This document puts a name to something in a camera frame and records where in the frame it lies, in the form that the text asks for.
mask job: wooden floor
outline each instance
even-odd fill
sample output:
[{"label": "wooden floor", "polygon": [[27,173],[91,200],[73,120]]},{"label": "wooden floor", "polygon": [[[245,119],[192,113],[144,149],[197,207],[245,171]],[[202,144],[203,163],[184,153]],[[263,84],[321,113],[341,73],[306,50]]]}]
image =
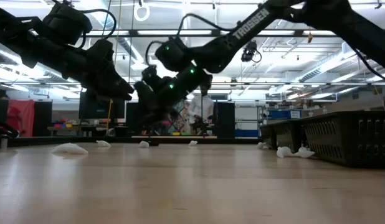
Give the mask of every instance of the wooden floor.
[{"label": "wooden floor", "polygon": [[0,153],[0,224],[385,223],[385,170],[255,146],[79,144]]}]

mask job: black plastic crate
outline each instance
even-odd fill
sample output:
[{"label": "black plastic crate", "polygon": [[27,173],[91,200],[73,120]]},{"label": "black plastic crate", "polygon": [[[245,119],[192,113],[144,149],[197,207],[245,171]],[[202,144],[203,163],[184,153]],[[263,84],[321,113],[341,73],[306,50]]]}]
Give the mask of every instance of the black plastic crate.
[{"label": "black plastic crate", "polygon": [[325,161],[385,168],[385,111],[346,111],[301,120],[309,148]]},{"label": "black plastic crate", "polygon": [[272,149],[277,150],[277,140],[272,125],[263,125],[260,127],[260,133],[262,134],[263,142],[270,146]]},{"label": "black plastic crate", "polygon": [[298,152],[302,143],[305,144],[306,137],[305,133],[302,131],[300,120],[282,121],[272,125],[277,138],[276,144],[278,146],[287,146],[292,152]]}]

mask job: red curtain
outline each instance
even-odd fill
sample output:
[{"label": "red curtain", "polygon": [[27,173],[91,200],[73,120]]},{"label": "red curtain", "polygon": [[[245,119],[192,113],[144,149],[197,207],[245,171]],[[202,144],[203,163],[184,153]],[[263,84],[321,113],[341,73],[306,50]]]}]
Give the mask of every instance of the red curtain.
[{"label": "red curtain", "polygon": [[20,132],[21,137],[33,136],[35,101],[10,100],[6,123]]}]

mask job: crumpled white paper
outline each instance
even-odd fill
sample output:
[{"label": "crumpled white paper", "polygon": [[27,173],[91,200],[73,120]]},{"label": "crumpled white paper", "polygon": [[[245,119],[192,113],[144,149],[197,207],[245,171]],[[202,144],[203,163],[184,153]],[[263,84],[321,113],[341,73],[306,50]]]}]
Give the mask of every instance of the crumpled white paper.
[{"label": "crumpled white paper", "polygon": [[106,141],[96,141],[100,147],[111,147],[111,144]]},{"label": "crumpled white paper", "polygon": [[309,149],[305,147],[301,147],[297,153],[292,153],[291,149],[289,147],[278,147],[277,150],[277,156],[279,158],[284,158],[284,157],[301,157],[304,159],[309,158],[310,156],[314,155],[315,152],[309,151]]},{"label": "crumpled white paper", "polygon": [[80,154],[80,155],[88,154],[86,149],[72,143],[66,143],[66,144],[61,144],[59,146],[56,146],[54,148],[53,153],[69,153],[69,154]]},{"label": "crumpled white paper", "polygon": [[141,141],[140,144],[138,145],[139,148],[142,148],[142,149],[147,149],[150,147],[150,144],[146,141]]},{"label": "crumpled white paper", "polygon": [[258,143],[256,147],[257,149],[269,149],[269,146],[263,142]]},{"label": "crumpled white paper", "polygon": [[188,146],[195,146],[196,144],[198,144],[197,141],[191,141],[190,144],[188,144]]}]

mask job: white lab coat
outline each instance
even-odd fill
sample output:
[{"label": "white lab coat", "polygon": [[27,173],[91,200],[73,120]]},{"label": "white lab coat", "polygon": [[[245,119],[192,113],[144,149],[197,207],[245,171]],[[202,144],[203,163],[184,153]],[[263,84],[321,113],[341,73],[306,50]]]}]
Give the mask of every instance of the white lab coat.
[{"label": "white lab coat", "polygon": [[213,101],[209,96],[204,96],[201,102],[201,96],[195,96],[188,106],[189,123],[195,123],[195,115],[202,116],[204,123],[208,123],[208,117],[213,115]]}]

